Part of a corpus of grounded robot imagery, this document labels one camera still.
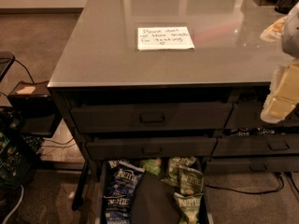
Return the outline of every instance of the gray desktop surface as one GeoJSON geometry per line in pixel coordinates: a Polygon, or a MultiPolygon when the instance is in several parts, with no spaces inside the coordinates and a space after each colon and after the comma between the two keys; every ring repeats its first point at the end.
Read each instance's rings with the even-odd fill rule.
{"type": "Polygon", "coordinates": [[[284,15],[251,0],[89,0],[50,88],[268,83],[292,57],[260,34],[284,15]],[[136,49],[138,27],[187,26],[194,50],[136,49]]]}

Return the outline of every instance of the metal leg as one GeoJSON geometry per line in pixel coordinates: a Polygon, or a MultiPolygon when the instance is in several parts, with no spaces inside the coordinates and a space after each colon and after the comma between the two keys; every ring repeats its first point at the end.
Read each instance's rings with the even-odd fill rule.
{"type": "Polygon", "coordinates": [[[72,210],[73,211],[77,211],[78,208],[84,202],[83,198],[82,198],[82,193],[83,193],[84,186],[85,186],[85,183],[86,183],[88,171],[89,171],[89,167],[88,167],[88,165],[85,162],[84,166],[83,166],[83,169],[82,169],[82,173],[80,175],[80,179],[78,181],[78,186],[77,186],[75,198],[74,198],[74,201],[73,201],[73,204],[72,204],[72,210]]]}

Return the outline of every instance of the drawer handle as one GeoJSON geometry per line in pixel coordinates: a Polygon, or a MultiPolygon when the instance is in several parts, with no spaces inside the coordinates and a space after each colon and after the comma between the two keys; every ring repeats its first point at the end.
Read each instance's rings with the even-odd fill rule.
{"type": "Polygon", "coordinates": [[[162,154],[161,148],[142,148],[142,153],[146,155],[158,155],[162,154]]]}
{"type": "Polygon", "coordinates": [[[145,126],[162,126],[165,123],[163,113],[143,113],[139,117],[140,122],[145,126]]]}
{"type": "Polygon", "coordinates": [[[289,145],[284,141],[271,141],[271,143],[268,143],[268,146],[272,151],[282,151],[290,149],[289,145]]]}
{"type": "Polygon", "coordinates": [[[263,171],[268,170],[266,165],[258,164],[258,163],[257,164],[252,164],[249,168],[252,172],[263,172],[263,171]]]}

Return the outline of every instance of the drawer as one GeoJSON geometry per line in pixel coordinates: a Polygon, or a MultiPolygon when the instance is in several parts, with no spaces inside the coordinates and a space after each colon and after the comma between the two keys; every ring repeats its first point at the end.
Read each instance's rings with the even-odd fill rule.
{"type": "Polygon", "coordinates": [[[164,137],[135,139],[95,139],[86,148],[92,160],[152,158],[176,156],[210,156],[215,138],[164,137]]]}
{"type": "Polygon", "coordinates": [[[81,133],[222,129],[231,104],[88,105],[71,110],[81,133]]]}
{"type": "Polygon", "coordinates": [[[298,134],[220,138],[212,157],[284,154],[299,154],[298,134]]]}
{"type": "MultiPolygon", "coordinates": [[[[180,218],[179,209],[173,199],[177,189],[161,181],[165,169],[158,176],[144,174],[135,193],[132,208],[132,224],[177,224],[180,218]]],[[[106,189],[111,182],[111,173],[107,170],[104,162],[98,191],[98,204],[96,211],[96,224],[105,224],[105,195],[106,189]]],[[[208,204],[204,197],[201,200],[199,222],[201,224],[213,224],[208,204]]]]}
{"type": "Polygon", "coordinates": [[[286,156],[212,159],[206,163],[205,174],[297,171],[299,171],[299,156],[286,156]]]}
{"type": "Polygon", "coordinates": [[[260,118],[263,110],[263,103],[240,103],[234,104],[233,112],[225,129],[237,128],[256,128],[256,127],[269,127],[269,126],[299,126],[299,118],[295,112],[290,114],[285,120],[276,125],[263,122],[260,118]]]}

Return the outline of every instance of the floor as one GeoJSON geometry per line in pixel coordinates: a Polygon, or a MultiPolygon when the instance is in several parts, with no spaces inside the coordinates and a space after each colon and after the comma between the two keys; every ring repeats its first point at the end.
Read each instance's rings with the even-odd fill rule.
{"type": "MultiPolygon", "coordinates": [[[[77,20],[78,14],[0,15],[0,50],[11,51],[27,66],[35,82],[49,80],[77,20]]],[[[30,81],[24,69],[13,64],[0,84],[0,91],[10,93],[21,80],[30,81]]],[[[9,105],[3,95],[0,104],[9,105]]],[[[8,223],[94,223],[99,184],[90,178],[84,190],[85,203],[78,211],[71,209],[80,175],[78,169],[83,163],[71,138],[62,122],[56,134],[39,150],[44,162],[54,163],[53,168],[30,170],[24,181],[24,199],[8,223]],[[59,164],[66,162],[74,164],[77,170],[61,169],[59,164]]],[[[299,174],[293,173],[293,178],[299,186],[299,174]]],[[[298,223],[299,194],[287,176],[283,175],[282,180],[281,191],[260,195],[206,188],[214,223],[298,223]]],[[[206,184],[251,192],[276,189],[280,185],[270,173],[207,175],[206,184]]]]}

